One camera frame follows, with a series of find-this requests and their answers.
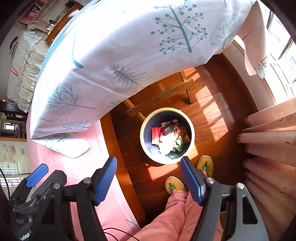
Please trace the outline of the green wrapper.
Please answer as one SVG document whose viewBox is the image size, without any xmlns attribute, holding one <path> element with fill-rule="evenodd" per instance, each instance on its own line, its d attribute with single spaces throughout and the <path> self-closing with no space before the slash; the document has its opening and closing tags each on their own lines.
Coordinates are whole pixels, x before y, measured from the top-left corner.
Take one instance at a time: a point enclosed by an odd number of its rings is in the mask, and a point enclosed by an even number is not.
<svg viewBox="0 0 296 241">
<path fill-rule="evenodd" d="M 182 136 L 178 136 L 176 140 L 174 140 L 173 151 L 182 152 L 184 150 L 184 138 Z"/>
</svg>

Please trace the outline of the white paper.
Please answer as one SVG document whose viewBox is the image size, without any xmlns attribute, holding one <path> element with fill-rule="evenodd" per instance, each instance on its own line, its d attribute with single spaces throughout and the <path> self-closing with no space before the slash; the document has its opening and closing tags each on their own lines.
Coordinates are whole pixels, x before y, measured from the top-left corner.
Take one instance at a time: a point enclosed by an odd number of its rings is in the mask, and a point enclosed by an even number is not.
<svg viewBox="0 0 296 241">
<path fill-rule="evenodd" d="M 159 143 L 159 151 L 163 155 L 167 155 L 170 151 L 173 150 L 174 140 L 177 139 L 177 135 L 175 133 L 170 133 L 165 136 L 162 135 L 160 138 L 161 143 Z"/>
</svg>

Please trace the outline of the red gold snack bag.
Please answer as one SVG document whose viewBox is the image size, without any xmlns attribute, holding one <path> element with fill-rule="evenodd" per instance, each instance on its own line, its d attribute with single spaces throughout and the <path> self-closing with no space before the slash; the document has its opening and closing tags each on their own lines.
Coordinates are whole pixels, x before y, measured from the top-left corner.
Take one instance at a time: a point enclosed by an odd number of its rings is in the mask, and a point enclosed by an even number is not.
<svg viewBox="0 0 296 241">
<path fill-rule="evenodd" d="M 190 141 L 186 129 L 182 123 L 180 123 L 178 120 L 174 120 L 173 127 L 175 130 L 175 134 L 181 136 L 183 138 L 184 143 L 188 143 Z"/>
</svg>

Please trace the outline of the small black packet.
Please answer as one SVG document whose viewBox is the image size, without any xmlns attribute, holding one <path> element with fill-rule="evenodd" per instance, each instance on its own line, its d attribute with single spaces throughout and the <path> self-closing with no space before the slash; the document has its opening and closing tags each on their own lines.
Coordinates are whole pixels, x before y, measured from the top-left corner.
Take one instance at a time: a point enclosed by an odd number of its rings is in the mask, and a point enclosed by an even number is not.
<svg viewBox="0 0 296 241">
<path fill-rule="evenodd" d="M 171 124 L 171 122 L 166 122 L 166 123 L 162 123 L 162 129 L 161 129 L 162 133 L 167 136 L 170 133 L 173 133 L 175 131 L 173 125 Z"/>
</svg>

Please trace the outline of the round trash bin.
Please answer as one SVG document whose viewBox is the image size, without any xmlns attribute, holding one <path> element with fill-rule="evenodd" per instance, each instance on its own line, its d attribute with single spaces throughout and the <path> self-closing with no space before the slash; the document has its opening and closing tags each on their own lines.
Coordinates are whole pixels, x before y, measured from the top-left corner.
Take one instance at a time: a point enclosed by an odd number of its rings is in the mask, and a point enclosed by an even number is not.
<svg viewBox="0 0 296 241">
<path fill-rule="evenodd" d="M 184 112 L 160 108 L 144 120 L 139 138 L 143 151 L 154 162 L 174 164 L 193 148 L 195 130 Z"/>
</svg>

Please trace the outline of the right yellow slipper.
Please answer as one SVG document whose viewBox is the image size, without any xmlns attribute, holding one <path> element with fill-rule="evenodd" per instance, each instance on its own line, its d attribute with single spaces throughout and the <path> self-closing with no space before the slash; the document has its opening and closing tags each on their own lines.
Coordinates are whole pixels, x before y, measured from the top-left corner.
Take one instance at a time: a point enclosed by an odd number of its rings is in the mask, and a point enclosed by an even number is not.
<svg viewBox="0 0 296 241">
<path fill-rule="evenodd" d="M 208 177 L 213 177 L 214 164 L 210 156 L 203 155 L 197 162 L 197 169 L 201 170 L 203 174 Z"/>
</svg>

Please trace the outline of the pink trouser legs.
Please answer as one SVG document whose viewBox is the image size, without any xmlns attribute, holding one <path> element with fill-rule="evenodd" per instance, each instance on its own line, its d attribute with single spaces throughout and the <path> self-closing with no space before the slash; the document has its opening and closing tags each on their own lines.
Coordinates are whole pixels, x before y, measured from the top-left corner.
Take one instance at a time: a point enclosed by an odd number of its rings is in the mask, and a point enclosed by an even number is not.
<svg viewBox="0 0 296 241">
<path fill-rule="evenodd" d="M 201 211 L 189 191 L 175 191 L 168 198 L 165 211 L 134 237 L 138 240 L 190 240 Z"/>
</svg>

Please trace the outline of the pink curtain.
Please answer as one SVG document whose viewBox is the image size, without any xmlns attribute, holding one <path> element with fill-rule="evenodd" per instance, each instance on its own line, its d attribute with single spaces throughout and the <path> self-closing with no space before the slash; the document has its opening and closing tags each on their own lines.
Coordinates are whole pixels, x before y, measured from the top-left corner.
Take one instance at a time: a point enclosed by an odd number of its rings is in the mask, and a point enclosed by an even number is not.
<svg viewBox="0 0 296 241">
<path fill-rule="evenodd" d="M 269 240 L 295 240 L 295 98 L 249 115 L 246 123 L 237 141 L 250 155 L 243 163 L 247 189 Z"/>
</svg>

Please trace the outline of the white ruffled cover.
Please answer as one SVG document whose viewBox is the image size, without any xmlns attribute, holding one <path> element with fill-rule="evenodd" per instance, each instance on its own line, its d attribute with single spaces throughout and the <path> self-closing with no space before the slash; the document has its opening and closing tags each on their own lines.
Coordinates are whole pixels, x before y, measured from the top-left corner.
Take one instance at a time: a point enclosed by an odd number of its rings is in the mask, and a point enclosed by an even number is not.
<svg viewBox="0 0 296 241">
<path fill-rule="evenodd" d="M 7 97 L 27 113 L 49 44 L 41 31 L 24 30 L 11 47 Z"/>
</svg>

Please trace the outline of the wooden dresser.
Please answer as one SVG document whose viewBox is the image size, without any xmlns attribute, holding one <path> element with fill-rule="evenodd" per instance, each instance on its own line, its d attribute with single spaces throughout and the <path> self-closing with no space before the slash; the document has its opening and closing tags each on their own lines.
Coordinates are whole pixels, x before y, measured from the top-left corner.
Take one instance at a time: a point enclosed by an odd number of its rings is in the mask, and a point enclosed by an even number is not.
<svg viewBox="0 0 296 241">
<path fill-rule="evenodd" d="M 72 18 L 72 13 L 74 13 L 76 10 L 81 10 L 83 8 L 83 5 L 75 2 L 73 7 L 70 8 L 56 23 L 56 25 L 50 30 L 48 33 L 48 36 L 46 37 L 45 41 L 51 45 L 54 41 L 55 37 L 58 35 L 58 33 L 65 27 L 65 25 L 70 21 Z"/>
</svg>

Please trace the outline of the tree-patterned tablecloth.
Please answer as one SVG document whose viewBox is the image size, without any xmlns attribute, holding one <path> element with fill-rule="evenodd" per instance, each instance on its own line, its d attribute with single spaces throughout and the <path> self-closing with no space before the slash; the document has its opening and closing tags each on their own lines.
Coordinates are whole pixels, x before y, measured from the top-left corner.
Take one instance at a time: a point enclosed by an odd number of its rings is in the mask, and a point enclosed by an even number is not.
<svg viewBox="0 0 296 241">
<path fill-rule="evenodd" d="M 60 31 L 41 66 L 30 139 L 70 158 L 75 136 L 122 101 L 227 48 L 257 1 L 91 1 Z"/>
</svg>

